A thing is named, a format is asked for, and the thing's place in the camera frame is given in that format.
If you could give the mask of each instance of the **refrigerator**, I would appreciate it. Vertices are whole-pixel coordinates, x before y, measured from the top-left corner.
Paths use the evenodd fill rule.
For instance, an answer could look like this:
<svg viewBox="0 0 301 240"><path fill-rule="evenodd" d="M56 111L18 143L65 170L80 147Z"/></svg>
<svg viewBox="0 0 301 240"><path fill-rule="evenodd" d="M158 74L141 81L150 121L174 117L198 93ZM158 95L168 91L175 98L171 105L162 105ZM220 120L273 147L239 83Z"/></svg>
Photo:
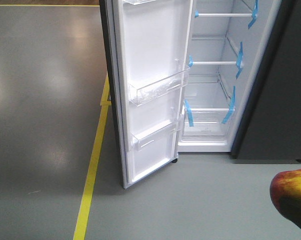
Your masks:
<svg viewBox="0 0 301 240"><path fill-rule="evenodd" d="M100 13L125 189L179 153L301 160L301 0L100 0Z"/></svg>

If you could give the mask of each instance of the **open refrigerator door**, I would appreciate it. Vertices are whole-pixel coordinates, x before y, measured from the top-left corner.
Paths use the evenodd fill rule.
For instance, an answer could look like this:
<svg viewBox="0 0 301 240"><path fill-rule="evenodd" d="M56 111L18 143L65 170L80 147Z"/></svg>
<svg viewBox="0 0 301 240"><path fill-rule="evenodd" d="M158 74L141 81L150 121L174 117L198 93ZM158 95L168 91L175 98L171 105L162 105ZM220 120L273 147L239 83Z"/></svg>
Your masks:
<svg viewBox="0 0 301 240"><path fill-rule="evenodd" d="M178 157L193 0L112 4L127 188Z"/></svg>

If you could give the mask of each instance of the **gray floor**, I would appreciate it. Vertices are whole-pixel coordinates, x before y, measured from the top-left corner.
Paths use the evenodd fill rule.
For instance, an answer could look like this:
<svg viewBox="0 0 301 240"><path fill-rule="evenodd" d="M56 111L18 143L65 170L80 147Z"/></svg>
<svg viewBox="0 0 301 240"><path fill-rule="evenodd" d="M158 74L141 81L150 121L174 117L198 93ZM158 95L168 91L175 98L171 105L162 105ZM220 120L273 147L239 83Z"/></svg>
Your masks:
<svg viewBox="0 0 301 240"><path fill-rule="evenodd" d="M98 7L0 7L0 240L73 238L105 76Z"/></svg>
<svg viewBox="0 0 301 240"><path fill-rule="evenodd" d="M98 8L0 7L0 240L72 239L105 73ZM269 198L301 164L180 155L124 190L114 137L109 111L87 240L301 240Z"/></svg>
<svg viewBox="0 0 301 240"><path fill-rule="evenodd" d="M183 154L124 190L111 114L105 136L86 240L301 240L269 197L272 178L301 164Z"/></svg>

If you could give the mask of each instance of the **yellow floor line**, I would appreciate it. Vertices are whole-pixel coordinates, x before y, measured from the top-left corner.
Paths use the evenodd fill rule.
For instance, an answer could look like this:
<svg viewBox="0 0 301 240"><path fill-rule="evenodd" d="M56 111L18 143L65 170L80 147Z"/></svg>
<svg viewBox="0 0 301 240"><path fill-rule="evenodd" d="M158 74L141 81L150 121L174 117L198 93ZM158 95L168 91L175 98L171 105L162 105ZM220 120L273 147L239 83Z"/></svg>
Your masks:
<svg viewBox="0 0 301 240"><path fill-rule="evenodd" d="M104 88L101 95L100 105L102 106L102 102L108 102L110 94L110 83L109 83L109 75L106 74L106 79L104 83Z"/></svg>
<svg viewBox="0 0 301 240"><path fill-rule="evenodd" d="M99 7L99 5L0 4L0 7Z"/></svg>
<svg viewBox="0 0 301 240"><path fill-rule="evenodd" d="M105 83L105 85L104 85L103 92L105 91L106 85L107 85L107 83ZM89 219L90 208L91 208L91 203L92 203L92 198L93 198L96 173L97 173L98 163L100 160L100 154L101 154L101 149L102 149L102 142L103 142L103 137L104 137L108 109L109 109L108 105L101 106L96 137L95 137L94 146L93 146L91 157L90 157L84 192L83 192L83 195L81 198L81 203L80 203L80 208L79 208L79 213L78 213L78 217L77 217L76 228L75 228L73 240L84 240L85 239L86 228L87 228L87 223L88 223L88 219Z"/></svg>

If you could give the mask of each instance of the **red and yellow object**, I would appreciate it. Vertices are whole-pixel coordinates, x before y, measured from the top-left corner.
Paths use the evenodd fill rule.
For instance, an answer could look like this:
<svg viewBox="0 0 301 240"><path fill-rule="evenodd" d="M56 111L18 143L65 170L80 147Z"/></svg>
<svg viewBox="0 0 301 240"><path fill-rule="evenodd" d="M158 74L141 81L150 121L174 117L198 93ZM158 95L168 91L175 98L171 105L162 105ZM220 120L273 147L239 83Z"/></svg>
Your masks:
<svg viewBox="0 0 301 240"><path fill-rule="evenodd" d="M278 212L301 228L301 169L278 173L269 193Z"/></svg>

